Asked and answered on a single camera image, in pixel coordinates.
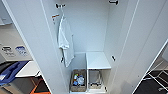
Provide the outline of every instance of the laundry basket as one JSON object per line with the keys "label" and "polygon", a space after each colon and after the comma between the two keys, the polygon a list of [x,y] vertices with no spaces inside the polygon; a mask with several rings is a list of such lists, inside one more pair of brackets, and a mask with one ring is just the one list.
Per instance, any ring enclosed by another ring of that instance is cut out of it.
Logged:
{"label": "laundry basket", "polygon": [[[73,85],[75,74],[83,75],[84,84],[83,85]],[[75,69],[71,75],[70,90],[72,92],[85,92],[86,91],[86,70],[85,69]]]}

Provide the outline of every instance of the storage box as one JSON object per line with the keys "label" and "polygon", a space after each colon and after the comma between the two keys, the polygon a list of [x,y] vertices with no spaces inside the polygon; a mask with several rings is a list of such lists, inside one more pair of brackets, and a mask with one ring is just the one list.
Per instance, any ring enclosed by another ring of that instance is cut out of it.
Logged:
{"label": "storage box", "polygon": [[89,89],[100,89],[102,78],[99,70],[89,70]]}
{"label": "storage box", "polygon": [[[74,76],[75,74],[79,74],[79,75],[83,75],[84,77],[84,84],[83,85],[73,85],[73,80],[74,80]],[[71,75],[71,83],[70,83],[70,90],[72,92],[85,92],[86,91],[86,70],[85,69],[75,69],[73,70],[72,72],[72,75]]]}

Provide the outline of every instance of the tiled floor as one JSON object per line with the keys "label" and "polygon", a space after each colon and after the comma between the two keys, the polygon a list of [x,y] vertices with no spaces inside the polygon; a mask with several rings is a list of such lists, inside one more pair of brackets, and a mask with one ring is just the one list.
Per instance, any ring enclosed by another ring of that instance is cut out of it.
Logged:
{"label": "tiled floor", "polygon": [[166,94],[166,90],[161,90],[159,91],[158,89],[161,88],[161,86],[154,80],[144,80],[141,82],[137,90],[135,91],[134,94]]}

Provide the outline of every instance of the coat hook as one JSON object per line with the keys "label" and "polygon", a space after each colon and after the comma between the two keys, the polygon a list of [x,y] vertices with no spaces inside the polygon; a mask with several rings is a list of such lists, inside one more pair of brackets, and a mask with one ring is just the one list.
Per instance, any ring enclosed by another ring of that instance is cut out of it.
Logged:
{"label": "coat hook", "polygon": [[115,1],[115,2],[111,2],[111,1],[109,1],[109,3],[115,3],[115,4],[117,5],[117,4],[118,4],[118,0]]}
{"label": "coat hook", "polygon": [[58,4],[56,4],[56,8],[64,7],[64,6],[65,6],[65,4],[64,5],[58,5]]}
{"label": "coat hook", "polygon": [[52,16],[52,18],[57,17],[57,16],[59,16],[59,15],[54,15],[54,16]]}

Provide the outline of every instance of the open cabinet door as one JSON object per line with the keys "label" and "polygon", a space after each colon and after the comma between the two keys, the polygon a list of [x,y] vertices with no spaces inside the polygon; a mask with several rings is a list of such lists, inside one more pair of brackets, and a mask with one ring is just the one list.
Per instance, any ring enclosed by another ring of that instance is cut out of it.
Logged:
{"label": "open cabinet door", "polygon": [[67,94],[42,0],[2,0],[52,94]]}

